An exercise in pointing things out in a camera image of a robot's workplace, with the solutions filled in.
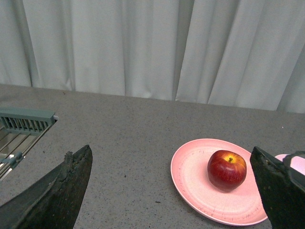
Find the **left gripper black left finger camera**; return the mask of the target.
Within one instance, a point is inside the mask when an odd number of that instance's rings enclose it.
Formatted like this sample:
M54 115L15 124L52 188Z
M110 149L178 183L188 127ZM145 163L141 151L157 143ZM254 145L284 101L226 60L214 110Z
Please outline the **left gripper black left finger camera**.
M72 229L92 170L89 145L0 207L2 229Z

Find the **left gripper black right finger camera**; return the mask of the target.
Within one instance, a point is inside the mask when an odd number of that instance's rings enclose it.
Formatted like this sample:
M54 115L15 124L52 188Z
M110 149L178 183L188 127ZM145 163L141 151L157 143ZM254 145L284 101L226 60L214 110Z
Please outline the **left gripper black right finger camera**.
M291 167L304 151L286 155L282 161L255 146L250 163L263 208L274 229L305 227L305 176Z

